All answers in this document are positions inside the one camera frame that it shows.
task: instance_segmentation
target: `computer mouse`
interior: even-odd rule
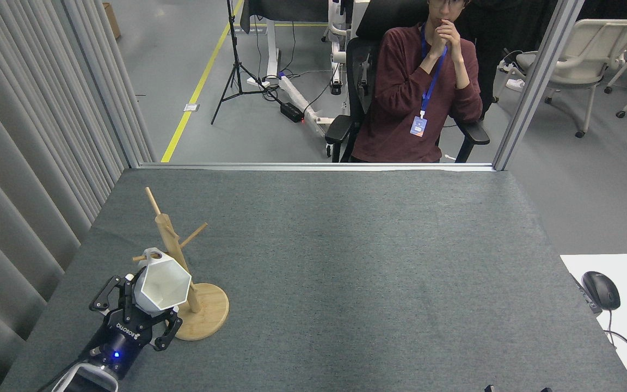
[[[582,285],[585,286],[589,297],[603,310],[615,310],[620,307],[618,289],[603,273],[596,271],[585,273],[582,276]]]

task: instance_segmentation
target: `chair armrest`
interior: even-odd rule
[[[353,118],[339,114],[325,132],[325,141],[328,144],[341,144],[353,127]]]
[[[483,145],[490,143],[490,137],[488,137],[488,134],[485,133],[485,129],[483,129],[482,121],[476,121],[473,123],[456,121],[456,125],[463,133],[466,141],[470,144]]]
[[[463,144],[461,144],[461,149],[456,155],[456,163],[466,163],[473,146],[476,144],[490,143],[490,137],[488,137],[488,134],[485,133],[485,129],[483,129],[482,121],[473,123],[456,121],[456,125],[463,133]]]

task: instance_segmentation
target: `blue lanyard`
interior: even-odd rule
[[[427,56],[427,42],[425,42],[425,25],[422,24],[422,28],[420,29],[420,41],[422,42],[422,57],[423,59]],[[420,109],[420,118],[425,118],[425,111],[427,110],[427,104],[430,102],[430,97],[432,96],[432,91],[435,89],[435,84],[437,83],[437,79],[439,79],[440,70],[442,69],[442,63],[446,57],[446,47],[444,52],[442,53],[442,57],[440,57],[439,64],[437,64],[437,70],[435,70],[435,76],[432,78],[432,83],[430,83],[430,89],[428,89],[424,94],[422,94],[422,107]]]

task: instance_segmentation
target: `black office chair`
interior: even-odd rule
[[[376,80],[376,59],[379,55],[381,38],[393,27],[411,27],[427,20],[426,0],[372,0],[356,31],[358,35],[345,48],[348,84],[348,106],[350,115],[339,115],[328,127],[325,140],[333,145],[333,162],[349,162],[355,146],[356,136],[373,97]],[[464,124],[456,121],[464,139],[457,163],[465,163],[476,144],[490,143],[481,122]],[[343,156],[340,150],[347,140]]]

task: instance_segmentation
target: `white cup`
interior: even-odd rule
[[[185,302],[192,276],[157,248],[147,248],[144,256],[146,260],[139,262],[139,268],[146,266],[146,270],[134,286],[137,306],[146,313],[156,313]]]

